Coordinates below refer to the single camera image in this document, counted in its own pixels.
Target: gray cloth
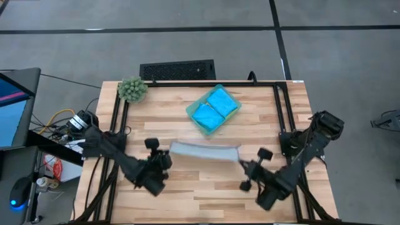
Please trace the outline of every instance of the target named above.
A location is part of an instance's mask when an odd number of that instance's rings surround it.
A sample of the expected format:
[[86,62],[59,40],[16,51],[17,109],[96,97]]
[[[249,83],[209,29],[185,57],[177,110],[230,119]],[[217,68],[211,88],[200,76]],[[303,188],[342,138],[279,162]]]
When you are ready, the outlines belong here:
[[169,151],[176,154],[194,156],[199,158],[220,159],[238,162],[240,146],[205,146],[188,144],[183,142],[172,142]]

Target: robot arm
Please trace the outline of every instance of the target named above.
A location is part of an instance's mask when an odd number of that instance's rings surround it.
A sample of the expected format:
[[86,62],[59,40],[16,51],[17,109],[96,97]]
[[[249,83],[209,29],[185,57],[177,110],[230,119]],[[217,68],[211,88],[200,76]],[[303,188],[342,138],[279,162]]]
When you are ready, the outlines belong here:
[[272,153],[261,148],[259,161],[241,161],[248,180],[242,182],[241,189],[249,191],[251,180],[264,189],[259,189],[256,202],[265,210],[270,210],[277,199],[286,199],[295,189],[301,171],[313,157],[320,155],[330,140],[336,140],[342,133],[343,121],[327,111],[317,112],[305,131],[296,131],[288,137],[281,137],[281,147],[285,154],[294,156],[292,163],[275,173],[261,166],[263,159],[271,160]]
[[117,148],[118,145],[125,146],[126,144],[126,140],[119,134],[105,133],[96,126],[89,126],[85,130],[84,136],[86,141],[79,144],[84,149],[84,156],[86,154],[102,155],[115,160],[120,165],[126,179],[131,181],[135,188],[144,186],[154,196],[164,189],[163,181],[168,178],[166,171],[172,166],[172,161],[169,151],[157,150],[158,139],[145,140],[146,146],[152,150],[151,155],[143,160],[127,156]]

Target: wooden table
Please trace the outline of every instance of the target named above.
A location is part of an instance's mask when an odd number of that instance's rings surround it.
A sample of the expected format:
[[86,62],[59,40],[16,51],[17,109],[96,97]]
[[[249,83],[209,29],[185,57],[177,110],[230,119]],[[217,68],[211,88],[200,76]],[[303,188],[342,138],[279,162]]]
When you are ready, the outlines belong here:
[[[100,128],[107,131],[118,82],[104,82],[96,114]],[[292,111],[298,129],[309,125],[312,112],[303,82],[287,82]],[[167,149],[171,141],[188,143],[241,145],[243,159],[257,159],[257,151],[263,146],[270,149],[273,159],[263,162],[271,170],[286,165],[281,154],[278,132],[278,113],[271,87],[227,87],[242,103],[242,108],[212,137],[205,137],[188,118],[185,108],[199,99],[210,87],[151,87],[145,100],[131,104],[127,114],[127,126],[132,128],[128,136],[126,153],[145,158],[149,150],[144,146],[146,138],[157,137],[161,148]],[[285,121],[288,122],[283,94],[280,94]],[[117,130],[121,121],[123,104],[119,107]],[[249,193],[239,190],[246,179],[238,163],[198,159],[172,155],[173,165],[164,191],[153,197],[144,188],[133,189],[119,170],[112,223],[272,223],[294,222],[293,198],[277,201],[270,211],[264,211],[255,202],[257,187]],[[75,208],[80,215],[84,209],[89,178],[96,159],[85,161],[77,190]],[[97,193],[101,164],[97,167],[89,200]],[[325,165],[314,159],[306,168],[308,184],[316,199],[332,216],[337,217],[336,207]],[[108,193],[102,202],[101,219],[105,217]],[[306,207],[300,191],[303,216]]]

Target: teal plastic container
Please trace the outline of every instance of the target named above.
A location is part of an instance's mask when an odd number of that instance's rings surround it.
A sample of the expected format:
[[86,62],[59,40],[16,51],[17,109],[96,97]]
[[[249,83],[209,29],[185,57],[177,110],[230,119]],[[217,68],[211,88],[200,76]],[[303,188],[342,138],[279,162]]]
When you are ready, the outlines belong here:
[[[207,130],[205,127],[203,127],[202,125],[200,125],[194,118],[193,118],[193,114],[196,112],[196,110],[198,109],[198,107],[200,106],[200,103],[207,103],[207,98],[214,92],[217,91],[218,89],[222,89],[226,92],[226,94],[229,95],[229,97],[231,97],[231,99],[236,103],[237,108],[232,111],[227,117],[225,117],[225,120],[219,124],[215,129],[209,131]],[[224,124],[228,119],[230,119],[233,115],[235,115],[237,113],[237,111],[242,107],[242,104],[236,100],[231,93],[229,93],[229,91],[227,91],[225,89],[224,86],[218,84],[217,86],[215,86],[214,88],[212,88],[209,92],[207,92],[205,95],[203,95],[202,97],[200,97],[197,101],[195,101],[194,103],[192,103],[190,106],[188,106],[186,108],[186,113],[187,115],[189,115],[189,117],[193,120],[193,122],[196,124],[196,126],[201,130],[201,132],[205,135],[210,135],[212,134],[214,131],[216,131],[222,124]]]

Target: succulent plant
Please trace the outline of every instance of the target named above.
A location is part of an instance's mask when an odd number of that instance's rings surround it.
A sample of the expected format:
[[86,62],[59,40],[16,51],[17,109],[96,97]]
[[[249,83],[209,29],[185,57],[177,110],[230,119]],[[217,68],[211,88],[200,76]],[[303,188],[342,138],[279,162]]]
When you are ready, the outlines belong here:
[[148,91],[148,86],[140,77],[123,79],[118,86],[119,97],[129,103],[138,103],[144,99]]

